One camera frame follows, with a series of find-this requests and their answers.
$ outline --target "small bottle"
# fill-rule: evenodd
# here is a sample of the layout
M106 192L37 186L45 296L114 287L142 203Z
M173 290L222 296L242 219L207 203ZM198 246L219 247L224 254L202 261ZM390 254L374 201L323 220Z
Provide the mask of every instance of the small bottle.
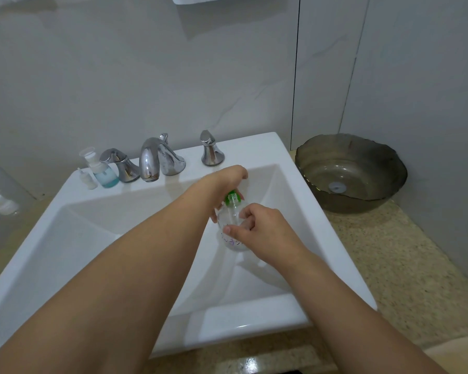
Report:
M5 198L0 192L0 215L18 215L19 205L12 199Z
M80 168L78 168L78 173L80 174L81 182L87 185L89 190L93 190L97 187L97 182L93 180L89 173L82 171Z
M92 169L92 173L103 188L112 188L120 181L109 165L100 162L95 148L88 147L81 150L80 156L85 158L88 167Z
M222 207L217 212L218 227L225 244L237 251L245 251L248 248L240 241L226 235L223 230L228 224L244 227L244 219L239 218L241 210L248 206L248 203L241 199L241 196L232 190L225 196Z

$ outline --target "drain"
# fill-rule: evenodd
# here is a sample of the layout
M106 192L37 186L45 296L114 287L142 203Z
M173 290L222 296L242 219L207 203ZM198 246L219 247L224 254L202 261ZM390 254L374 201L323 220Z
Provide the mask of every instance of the drain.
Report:
M345 185L343 182L331 182L328 187L333 193L337 194L347 191L347 185Z

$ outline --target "vessel sink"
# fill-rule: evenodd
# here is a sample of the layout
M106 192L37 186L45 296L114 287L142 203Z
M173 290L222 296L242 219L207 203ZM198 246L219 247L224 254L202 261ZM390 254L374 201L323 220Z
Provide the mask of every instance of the vessel sink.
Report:
M286 148L270 132L218 143L225 161L201 163L203 147L178 150L187 165L155 182L88 190L73 173L0 275L0 346L119 236L212 171L240 164L249 202L278 208L304 244L372 308L376 303ZM303 327L309 319L284 279L250 251L224 245L211 221L153 355Z

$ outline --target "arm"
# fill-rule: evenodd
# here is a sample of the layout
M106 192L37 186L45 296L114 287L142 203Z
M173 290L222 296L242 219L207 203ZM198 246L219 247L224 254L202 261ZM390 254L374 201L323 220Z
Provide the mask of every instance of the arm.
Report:
M0 348L0 372L139 371L208 217L247 176L236 165L203 177L108 246Z
M252 203L241 217L249 220L250 230L226 226L224 232L281 273L341 372L446 373L309 251L278 210Z

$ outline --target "person's left hand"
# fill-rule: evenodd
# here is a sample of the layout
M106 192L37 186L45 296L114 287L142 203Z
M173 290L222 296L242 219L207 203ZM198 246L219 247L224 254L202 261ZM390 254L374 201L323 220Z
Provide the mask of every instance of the person's left hand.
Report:
M227 168L216 171L210 175L203 177L201 180L207 182L206 188L211 188L213 191L213 204L216 209L222 205L225 195L231 190L236 190L237 194L244 199L243 195L237 190L239 183L248 178L248 171L241 165L233 165ZM213 223L217 223L217 214L215 209L212 209L210 218Z

